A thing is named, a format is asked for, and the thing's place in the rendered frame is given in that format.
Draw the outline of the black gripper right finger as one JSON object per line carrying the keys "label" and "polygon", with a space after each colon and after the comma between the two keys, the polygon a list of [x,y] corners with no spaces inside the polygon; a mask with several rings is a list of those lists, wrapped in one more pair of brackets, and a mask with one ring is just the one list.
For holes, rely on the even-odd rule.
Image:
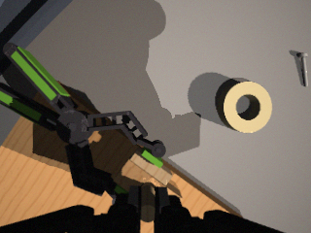
{"label": "black gripper right finger", "polygon": [[285,232],[221,210],[207,211],[204,213],[203,219],[199,216],[191,216],[189,210],[182,206],[178,196],[168,196],[167,187],[156,186],[154,233]]}

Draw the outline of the cream ring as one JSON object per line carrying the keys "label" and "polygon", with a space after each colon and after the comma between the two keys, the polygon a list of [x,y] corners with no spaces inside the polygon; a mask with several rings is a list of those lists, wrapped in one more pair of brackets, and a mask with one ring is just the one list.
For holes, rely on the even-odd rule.
{"label": "cream ring", "polygon": [[[241,118],[236,112],[236,103],[241,96],[247,97],[251,104],[250,114]],[[218,101],[218,114],[225,126],[232,130],[251,133],[263,128],[272,111],[268,92],[258,83],[242,82],[227,87]]]}

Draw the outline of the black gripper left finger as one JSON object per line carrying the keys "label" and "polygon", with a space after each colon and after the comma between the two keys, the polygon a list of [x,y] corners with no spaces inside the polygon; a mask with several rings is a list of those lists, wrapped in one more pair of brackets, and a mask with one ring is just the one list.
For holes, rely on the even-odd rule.
{"label": "black gripper left finger", "polygon": [[95,216],[92,207],[76,205],[0,226],[0,233],[140,233],[141,187],[118,194],[107,214]]}

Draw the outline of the light brown wooden board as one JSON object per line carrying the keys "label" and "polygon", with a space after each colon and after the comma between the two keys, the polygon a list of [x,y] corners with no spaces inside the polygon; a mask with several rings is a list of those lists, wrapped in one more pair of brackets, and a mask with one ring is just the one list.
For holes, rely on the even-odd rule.
{"label": "light brown wooden board", "polygon": [[[114,179],[130,160],[182,194],[182,206],[191,216],[222,210],[240,216],[229,206],[185,176],[164,159],[158,168],[142,156],[142,148],[130,142],[121,129],[94,131],[88,138],[93,165]],[[82,204],[94,215],[107,214],[111,196],[102,197],[73,186],[65,147],[56,131],[21,116],[0,147],[0,226]],[[172,176],[173,175],[173,176]]]}

